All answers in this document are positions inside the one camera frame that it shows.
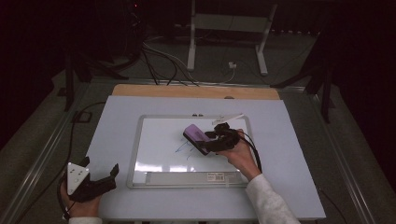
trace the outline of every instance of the barcode label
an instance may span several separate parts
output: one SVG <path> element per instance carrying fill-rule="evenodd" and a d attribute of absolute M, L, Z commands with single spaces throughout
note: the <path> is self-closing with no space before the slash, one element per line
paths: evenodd
<path fill-rule="evenodd" d="M 207 173 L 207 181 L 224 181 L 224 173 Z"/>

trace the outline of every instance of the floor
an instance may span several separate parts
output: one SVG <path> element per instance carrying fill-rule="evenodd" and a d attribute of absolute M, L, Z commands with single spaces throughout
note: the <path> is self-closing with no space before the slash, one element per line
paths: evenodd
<path fill-rule="evenodd" d="M 194 72 L 187 73 L 184 70 L 183 75 L 178 70 L 172 84 L 191 85 L 189 79 L 194 79 L 198 85 L 267 87 L 298 74 L 316 39 L 310 35 L 270 34 L 264 49 L 269 71 L 267 77 L 262 77 L 258 72 L 254 53 L 257 40 L 255 35 L 242 33 L 203 34 L 197 39 Z M 174 74 L 174 66 L 168 59 L 150 53 L 150 49 L 164 52 L 171 58 L 177 57 L 186 63 L 189 39 L 186 36 L 178 36 L 169 40 L 153 35 L 145 43 L 149 62 L 158 72 L 157 77 L 163 76 L 159 83 L 164 85 Z M 235 62 L 236 68 L 229 68 L 228 62 Z M 93 72 L 95 77 L 90 84 L 79 85 L 79 97 L 72 109 L 77 110 L 92 103 L 105 101 L 118 83 L 154 84 L 144 57 L 132 67 L 120 72 L 130 78 L 127 81 L 112 79 L 98 71 Z M 293 127 L 311 175 L 318 186 L 318 194 L 327 215 L 325 219 L 318 220 L 318 223 L 394 222 L 396 196 L 381 173 L 339 91 L 335 86 L 332 87 L 331 123 L 326 124 L 318 116 L 318 97 L 303 92 L 307 81 L 309 78 L 300 80 L 285 90 L 279 90 L 279 95 L 290 112 Z M 53 82 L 55 90 L 0 152 L 2 218 L 12 213 L 7 208 L 24 192 L 27 194 L 22 197 L 22 203 L 31 204 L 56 176 L 66 158 L 72 132 L 72 125 L 67 121 L 70 121 L 71 117 L 64 112 L 65 99 L 56 95 L 58 90 L 64 87 L 64 72 L 56 76 Z M 85 155 L 102 110 L 102 105 L 93 106 L 90 108 L 91 122 L 76 125 L 73 130 L 72 160 L 78 160 Z M 42 172 L 37 172 L 39 178 L 33 179 L 30 184 L 35 188 L 19 190 L 25 175 L 29 175 L 35 158 L 49 147 L 53 147 L 54 150 L 49 154 L 47 163 L 43 165 Z M 56 201 L 55 186 L 56 184 L 52 184 L 44 191 L 39 200 L 27 210 L 21 223 L 64 223 Z"/>

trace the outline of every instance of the gray carpet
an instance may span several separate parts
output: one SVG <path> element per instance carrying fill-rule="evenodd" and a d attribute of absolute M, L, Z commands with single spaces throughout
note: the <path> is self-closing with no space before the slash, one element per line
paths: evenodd
<path fill-rule="evenodd" d="M 315 38 L 308 35 L 270 35 L 265 47 L 269 76 L 261 77 L 254 54 L 254 41 L 250 36 L 242 41 L 227 38 L 213 38 L 198 41 L 196 55 L 196 69 L 191 76 L 200 84 L 219 85 L 230 80 L 228 62 L 236 62 L 234 77 L 228 85 L 266 86 L 297 74 L 306 55 L 315 42 Z M 187 61 L 188 38 L 179 37 L 168 41 L 154 38 L 147 44 L 157 50 Z M 149 55 L 152 66 L 164 77 L 173 75 L 173 65 L 168 60 Z M 105 101 L 111 94 L 117 80 L 105 77 L 95 72 L 96 77 L 82 94 L 77 108 L 81 109 L 92 103 Z M 130 77 L 131 83 L 153 83 L 149 70 L 143 61 L 137 62 L 129 69 L 122 71 L 122 75 Z M 182 73 L 177 73 L 177 79 L 188 83 Z M 303 87 L 309 78 L 293 84 Z M 46 146 L 53 130 L 64 117 L 65 99 L 56 96 L 58 90 L 64 86 L 64 73 L 54 78 L 55 90 L 40 105 L 36 112 L 22 125 L 8 144 L 0 152 L 0 214 L 4 214 L 7 206 L 17 193 L 29 168 L 35 158 Z M 334 204 L 319 191 L 327 218 L 318 223 L 393 223 L 396 220 L 396 197 L 388 182 L 381 173 L 370 148 L 364 140 L 359 127 L 350 115 L 342 97 L 336 87 L 332 87 L 332 104 L 330 109 L 331 124 L 323 124 L 318 116 L 315 96 L 306 95 L 300 91 L 280 91 L 280 97 L 285 101 L 289 110 L 293 127 L 304 152 L 310 172 L 317 186 L 321 188 Z M 72 161 L 79 161 L 88 150 L 97 122 L 103 110 L 102 105 L 89 109 L 92 112 L 90 123 L 79 123 L 74 130 Z M 56 175 L 66 158 L 71 124 L 66 123 L 59 142 L 35 185 L 29 204 L 38 193 L 48 185 Z M 364 222 L 360 212 L 360 205 L 354 201 L 354 191 L 350 188 L 350 179 L 345 175 L 345 166 L 339 162 L 339 155 L 334 153 L 335 146 L 342 150 L 347 168 L 353 174 L 354 183 L 364 197 L 369 211 L 375 222 Z M 26 213 L 21 223 L 64 223 L 61 211 L 56 201 L 56 184 Z"/>

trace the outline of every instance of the whiteboard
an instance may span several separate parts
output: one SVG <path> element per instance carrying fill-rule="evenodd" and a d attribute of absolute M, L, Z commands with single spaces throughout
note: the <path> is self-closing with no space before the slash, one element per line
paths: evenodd
<path fill-rule="evenodd" d="M 245 186 L 247 179 L 228 163 L 227 158 L 214 152 L 205 156 L 183 136 L 184 130 L 191 124 L 203 132 L 213 131 L 215 126 L 212 121 L 218 117 L 142 116 L 137 125 L 127 186 L 131 189 L 153 188 L 148 184 L 148 176 L 156 174 L 162 175 L 163 179 L 173 178 L 176 182 L 184 183 L 167 188 L 218 187 L 219 183 L 216 182 L 210 182 L 210 185 L 193 183 L 202 175 L 218 172 L 238 173 Z M 228 124 L 232 129 L 242 129 L 252 138 L 247 117 L 230 120 Z M 186 185 L 186 181 L 180 181 L 181 178 L 187 178 L 190 184 Z"/>

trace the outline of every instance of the white sleeve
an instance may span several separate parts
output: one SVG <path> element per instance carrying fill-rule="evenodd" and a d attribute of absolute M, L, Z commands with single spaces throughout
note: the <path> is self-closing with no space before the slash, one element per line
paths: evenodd
<path fill-rule="evenodd" d="M 99 217 L 70 217 L 69 224 L 102 224 Z"/>
<path fill-rule="evenodd" d="M 246 192 L 261 224 L 300 223 L 264 175 L 253 178 Z"/>

